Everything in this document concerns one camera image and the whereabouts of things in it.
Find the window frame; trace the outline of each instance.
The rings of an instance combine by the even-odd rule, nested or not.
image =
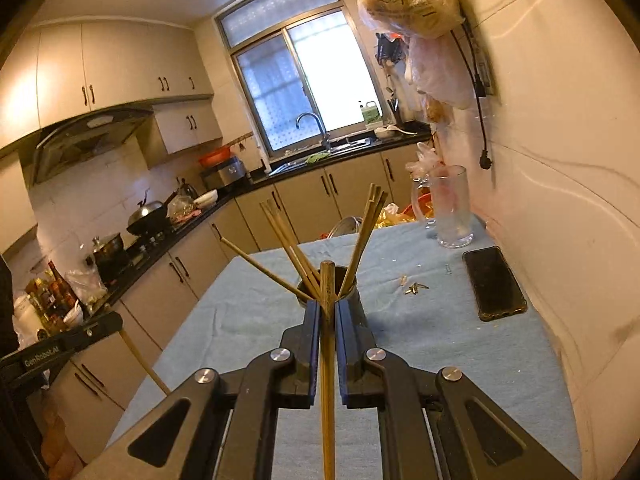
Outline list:
[[[225,16],[228,16],[230,13],[234,12],[236,9],[239,9],[245,4],[250,3],[251,1],[254,1],[254,0],[239,0],[238,2],[224,9],[223,12],[221,12],[219,15],[215,17],[214,21],[216,23],[216,26],[218,27],[220,36],[222,37],[222,41],[226,48],[226,52],[231,58],[235,76],[242,88],[242,93],[244,94],[244,100],[248,105],[249,109],[251,110],[252,118],[258,129],[258,134],[262,139],[262,145],[265,147],[265,150],[267,151],[267,156],[269,157],[270,162],[276,162],[281,158],[287,158],[291,156],[293,153],[304,152],[306,150],[311,150],[313,148],[321,146],[321,135],[320,135],[320,132],[318,132],[316,136],[308,137],[306,139],[299,140],[298,142],[294,142],[293,144],[289,144],[283,148],[274,150],[271,146],[269,137],[267,136],[264,130],[264,127],[262,126],[260,115],[258,115],[258,111],[255,107],[254,100],[252,99],[248,86],[246,84],[246,81],[244,80],[244,75],[242,74],[242,70],[240,69],[240,65],[238,62],[238,56],[240,56],[243,52],[246,52],[247,50],[267,40],[270,40],[277,36],[282,36],[285,41],[285,44],[287,45],[289,53],[293,58],[294,65],[298,72],[298,76],[300,78],[300,81],[302,81],[303,91],[309,100],[311,108],[313,112],[322,119],[318,109],[318,104],[316,104],[316,100],[313,96],[313,92],[311,91],[309,82],[306,78],[306,74],[302,69],[300,59],[298,58],[298,54],[296,52],[296,49],[291,41],[291,38],[288,32],[290,28],[296,27],[298,25],[301,25],[302,23],[309,22],[316,18],[321,18],[322,16],[333,14],[334,12],[342,12],[342,15],[345,17],[345,20],[347,21],[347,24],[349,25],[351,32],[354,35],[356,43],[360,49],[360,54],[362,55],[362,59],[364,60],[365,66],[367,67],[367,71],[369,72],[369,77],[373,84],[373,88],[376,92],[378,102],[380,103],[383,120],[388,121],[388,118],[389,118],[388,111],[384,106],[384,94],[382,93],[380,82],[378,81],[375,70],[373,69],[372,63],[370,62],[370,59],[367,55],[367,51],[364,48],[362,41],[359,37],[355,23],[343,0],[337,0],[334,3],[326,4],[321,7],[316,7],[313,10],[308,10],[296,16],[292,16],[287,20],[284,20],[275,25],[272,25],[271,27],[266,28],[265,30],[259,32],[258,34],[254,34],[252,37],[247,38],[246,40],[242,41],[238,45],[231,47],[226,37],[225,29],[222,25],[222,19]],[[359,123],[350,124],[348,126],[343,126],[336,130],[331,130],[328,133],[329,133],[330,139],[339,139],[341,137],[352,135],[357,132],[362,132],[364,130],[366,130],[366,126],[364,124],[364,121],[362,121]]]

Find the cabinet door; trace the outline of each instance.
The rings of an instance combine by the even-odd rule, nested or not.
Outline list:
[[[363,215],[371,183],[382,186],[382,191],[389,193],[385,170],[377,153],[339,162],[324,168],[324,171],[329,177],[342,218]]]
[[[41,127],[91,111],[79,23],[45,27],[40,32],[38,111]]]
[[[275,186],[300,243],[319,240],[340,221],[324,170],[309,171]]]
[[[245,253],[257,253],[258,245],[255,243],[254,237],[249,231],[240,208],[235,200],[226,203],[218,211],[213,213],[209,224],[215,224],[220,234],[227,240],[233,242],[236,246],[241,248]],[[226,254],[226,257],[231,261],[236,253],[229,249],[226,245],[221,244],[222,252]]]
[[[154,113],[167,153],[179,152],[198,144],[190,103],[156,105]]]
[[[151,339],[164,349],[198,298],[166,254],[137,280],[121,301]]]
[[[220,126],[211,108],[211,100],[188,101],[196,142],[202,144],[222,137]]]
[[[271,229],[269,222],[267,222],[264,216],[264,212],[260,208],[260,202],[266,202],[270,198],[274,199],[276,203],[282,207],[282,201],[273,186],[261,187],[251,193],[236,198],[242,216],[261,251],[281,247],[278,237],[273,232],[273,229]]]
[[[160,347],[142,330],[121,302],[115,307],[122,316],[124,330],[150,366],[160,357]],[[82,378],[124,410],[146,377],[145,369],[133,357],[120,334],[112,334],[76,354],[73,361]]]
[[[154,70],[167,79],[165,96],[211,94],[195,33],[186,28],[149,25]]]
[[[161,90],[159,74],[152,69],[150,39],[145,23],[82,24],[84,74],[87,85],[94,90],[92,109],[162,97],[166,93]]]
[[[0,148],[40,129],[36,70],[40,32],[23,34],[0,70]]]
[[[48,395],[65,421],[65,433],[80,458],[89,463],[107,445],[124,410],[95,388],[72,362],[53,381]]]
[[[380,153],[394,203],[398,205],[400,210],[411,203],[411,190],[414,184],[404,165],[418,160],[416,151],[415,144],[409,144]]]
[[[169,250],[180,273],[198,298],[229,263],[208,222],[196,227]]]

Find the white bowl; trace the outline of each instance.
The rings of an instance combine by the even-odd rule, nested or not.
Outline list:
[[[204,195],[200,195],[199,197],[197,197],[196,200],[193,201],[193,203],[196,205],[197,208],[204,209],[211,205],[214,205],[217,200],[218,200],[218,190],[214,189],[213,191],[209,191]]]

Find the table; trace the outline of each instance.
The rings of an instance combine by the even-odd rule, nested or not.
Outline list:
[[[474,220],[475,237],[463,249],[440,247],[420,224],[376,230],[358,269],[358,290],[377,345],[410,366],[433,372],[460,368],[560,462],[580,477],[574,412],[562,370],[538,313],[482,322],[462,253],[494,244]],[[355,235],[302,245],[313,263],[347,265]],[[279,276],[296,282],[282,249],[255,255]],[[404,294],[399,279],[429,287]],[[180,327],[154,366],[170,388],[195,370],[220,373],[242,368],[276,348],[284,329],[302,322],[296,297],[233,259]],[[114,441],[162,400],[146,378],[111,437]],[[338,478],[382,478],[375,410],[347,410],[336,378],[336,471]],[[273,461],[274,480],[322,476],[319,397],[311,410],[280,410]]]

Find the tile backsplash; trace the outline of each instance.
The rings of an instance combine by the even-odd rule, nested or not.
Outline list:
[[[31,187],[37,238],[7,261],[14,295],[22,293],[33,273],[43,270],[49,258],[61,272],[81,269],[96,235],[120,233],[125,246],[132,243],[135,237],[127,232],[127,221],[147,188],[149,201],[164,201],[177,187],[179,177],[204,192],[198,158],[210,152],[212,144],[179,153],[150,170],[132,136],[119,148]]]

